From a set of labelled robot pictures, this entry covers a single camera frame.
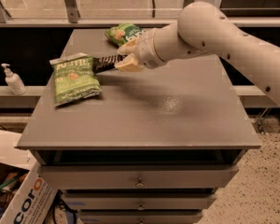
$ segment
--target pump bottle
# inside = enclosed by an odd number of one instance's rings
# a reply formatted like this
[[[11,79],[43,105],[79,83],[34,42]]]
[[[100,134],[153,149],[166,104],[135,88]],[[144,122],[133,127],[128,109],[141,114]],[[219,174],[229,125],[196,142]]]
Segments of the pump bottle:
[[[21,78],[18,74],[13,73],[8,67],[10,67],[7,63],[2,63],[1,66],[4,68],[4,72],[6,73],[6,82],[8,86],[11,88],[12,92],[16,95],[24,94],[27,91],[27,88],[22,83]]]

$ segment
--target gray table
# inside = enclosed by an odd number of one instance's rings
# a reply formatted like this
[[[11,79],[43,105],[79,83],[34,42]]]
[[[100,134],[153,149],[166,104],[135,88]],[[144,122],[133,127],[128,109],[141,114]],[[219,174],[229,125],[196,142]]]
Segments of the gray table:
[[[63,56],[78,52],[101,57],[115,54],[116,48],[107,42],[103,29],[75,30]],[[225,187],[236,174],[236,162],[248,149],[260,146],[215,55],[175,60],[140,73],[108,71],[98,79],[102,95],[57,108],[51,79],[18,143],[18,148],[32,150],[43,165],[39,173],[52,187],[103,190],[99,192],[103,197],[95,199],[94,194],[66,194],[65,199],[79,198],[80,203],[87,198],[89,208],[100,211],[83,212],[82,217],[95,215],[105,223],[117,223],[114,215],[118,217],[118,209],[124,207],[127,223],[139,218],[157,223],[159,217],[165,223],[162,216],[168,216],[168,208],[173,207],[164,204],[171,200],[175,208],[185,209],[185,200],[176,193],[185,191],[193,204],[185,215],[174,210],[172,221],[196,222],[200,216],[196,211],[207,208],[216,189]],[[108,196],[106,189],[118,193]],[[162,192],[159,203],[147,194],[164,189],[170,193]],[[139,195],[150,197],[145,200],[154,214],[126,213],[127,206],[134,210],[133,203],[141,209]],[[110,208],[110,202],[116,214],[102,210]],[[72,208],[87,209],[85,205]]]
[[[114,50],[103,30],[75,30],[63,55],[102,56]],[[250,120],[214,55],[175,60],[141,73],[104,72],[98,79],[102,95],[57,108],[51,79],[18,147],[259,147]]]

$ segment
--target drawer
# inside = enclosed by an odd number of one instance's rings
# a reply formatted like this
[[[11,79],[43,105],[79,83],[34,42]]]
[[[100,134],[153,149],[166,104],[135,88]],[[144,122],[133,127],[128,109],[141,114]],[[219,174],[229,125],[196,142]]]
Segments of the drawer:
[[[197,223],[201,212],[81,212],[78,214],[84,224],[190,224]]]
[[[189,210],[207,209],[216,199],[209,194],[93,193],[64,194],[63,199],[75,210]]]
[[[47,165],[58,166],[179,163],[182,165],[220,165],[227,164],[224,159],[226,151],[232,150],[38,150]]]
[[[42,166],[39,174],[53,189],[222,188],[236,165]]]

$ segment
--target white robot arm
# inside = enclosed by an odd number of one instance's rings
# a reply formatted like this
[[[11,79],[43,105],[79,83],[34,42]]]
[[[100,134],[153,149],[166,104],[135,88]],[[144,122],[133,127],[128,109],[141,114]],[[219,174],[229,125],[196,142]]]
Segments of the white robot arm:
[[[188,5],[176,23],[147,31],[133,47],[148,68],[206,52],[226,60],[280,105],[280,48],[244,33],[211,4]]]

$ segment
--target snack bag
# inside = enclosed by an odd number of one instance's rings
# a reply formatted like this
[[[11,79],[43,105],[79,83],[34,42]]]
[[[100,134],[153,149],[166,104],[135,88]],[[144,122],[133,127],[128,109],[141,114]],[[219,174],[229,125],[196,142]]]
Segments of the snack bag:
[[[119,47],[136,39],[144,32],[140,27],[132,23],[121,23],[117,27],[111,27],[105,31],[105,35]]]
[[[93,57],[84,53],[50,61],[54,69],[55,106],[67,104],[102,92],[92,71]]]

